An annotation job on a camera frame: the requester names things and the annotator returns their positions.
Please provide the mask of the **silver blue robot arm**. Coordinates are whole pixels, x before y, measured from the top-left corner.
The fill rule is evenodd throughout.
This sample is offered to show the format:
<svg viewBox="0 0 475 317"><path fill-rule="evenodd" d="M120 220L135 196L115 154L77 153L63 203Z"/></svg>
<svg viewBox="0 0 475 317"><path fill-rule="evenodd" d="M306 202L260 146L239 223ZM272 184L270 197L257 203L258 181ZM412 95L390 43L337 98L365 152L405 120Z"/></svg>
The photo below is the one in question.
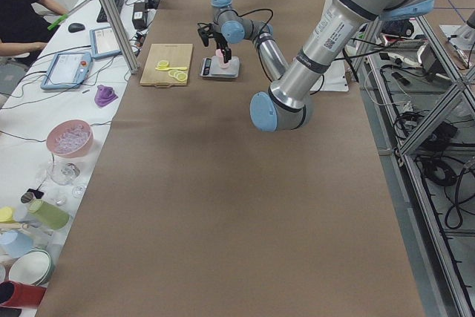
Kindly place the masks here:
<svg viewBox="0 0 475 317"><path fill-rule="evenodd" d="M312 115L310 90L324 76L337 55L365 23L399 20L432 11L435 0L331 0L327 11L291 63L286 62L264 22L244 19L232 0L211 0L210 29L225 59L228 44L248 39L272 77L267 91L256 93L250 117L261 131L294 130Z"/></svg>

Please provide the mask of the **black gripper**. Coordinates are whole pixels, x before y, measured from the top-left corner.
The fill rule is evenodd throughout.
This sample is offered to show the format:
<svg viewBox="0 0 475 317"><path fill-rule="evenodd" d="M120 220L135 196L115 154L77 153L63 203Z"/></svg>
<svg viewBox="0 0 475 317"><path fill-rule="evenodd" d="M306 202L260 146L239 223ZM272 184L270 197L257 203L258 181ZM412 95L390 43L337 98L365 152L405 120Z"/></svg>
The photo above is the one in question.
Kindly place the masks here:
<svg viewBox="0 0 475 317"><path fill-rule="evenodd" d="M231 49L227 47L227 41L224 38L223 34L219 31L216 30L211 30L211 38L216 43L216 48L218 50L221 50L221 53L223 55L223 62L228 63L232 59L232 52Z"/></svg>

